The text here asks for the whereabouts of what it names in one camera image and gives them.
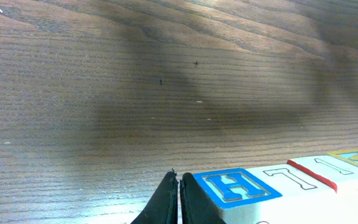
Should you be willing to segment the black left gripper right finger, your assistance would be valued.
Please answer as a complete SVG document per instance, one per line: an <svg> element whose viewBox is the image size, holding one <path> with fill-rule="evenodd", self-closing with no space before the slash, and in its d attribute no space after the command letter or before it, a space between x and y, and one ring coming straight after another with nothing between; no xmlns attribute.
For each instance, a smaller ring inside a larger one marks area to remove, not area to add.
<svg viewBox="0 0 358 224"><path fill-rule="evenodd" d="M180 181L182 224L226 224L193 174L186 172Z"/></svg>

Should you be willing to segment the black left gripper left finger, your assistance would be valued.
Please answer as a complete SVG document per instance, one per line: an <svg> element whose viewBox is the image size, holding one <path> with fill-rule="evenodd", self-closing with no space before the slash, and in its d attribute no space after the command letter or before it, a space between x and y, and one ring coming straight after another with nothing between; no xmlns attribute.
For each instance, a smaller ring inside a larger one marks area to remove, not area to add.
<svg viewBox="0 0 358 224"><path fill-rule="evenodd" d="M177 224L178 181L174 170L165 174L144 209L131 224Z"/></svg>

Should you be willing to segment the wooden block red letter side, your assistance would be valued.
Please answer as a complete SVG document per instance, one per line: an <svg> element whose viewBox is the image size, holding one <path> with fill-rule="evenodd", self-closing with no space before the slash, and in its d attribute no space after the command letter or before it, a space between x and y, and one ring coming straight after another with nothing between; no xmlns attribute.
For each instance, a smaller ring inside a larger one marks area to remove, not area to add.
<svg viewBox="0 0 358 224"><path fill-rule="evenodd" d="M283 194L243 168L193 175L226 223L285 223Z"/></svg>

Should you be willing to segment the wooden block red A side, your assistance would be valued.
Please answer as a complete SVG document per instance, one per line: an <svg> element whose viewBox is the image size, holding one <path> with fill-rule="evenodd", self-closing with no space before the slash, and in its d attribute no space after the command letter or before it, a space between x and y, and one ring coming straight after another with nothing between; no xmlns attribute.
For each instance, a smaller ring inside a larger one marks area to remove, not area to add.
<svg viewBox="0 0 358 224"><path fill-rule="evenodd" d="M331 156L299 157L288 165L315 178L336 193L329 215L334 223L358 224L358 167Z"/></svg>

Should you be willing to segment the wooden block with turtle drawing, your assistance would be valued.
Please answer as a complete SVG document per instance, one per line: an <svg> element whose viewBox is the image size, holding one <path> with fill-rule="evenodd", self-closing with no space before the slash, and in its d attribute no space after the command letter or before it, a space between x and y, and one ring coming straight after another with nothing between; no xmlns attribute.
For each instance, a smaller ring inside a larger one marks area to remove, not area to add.
<svg viewBox="0 0 358 224"><path fill-rule="evenodd" d="M281 193L280 197L254 203L244 215L247 223L328 223L336 193L327 185L288 164L251 168L258 179Z"/></svg>

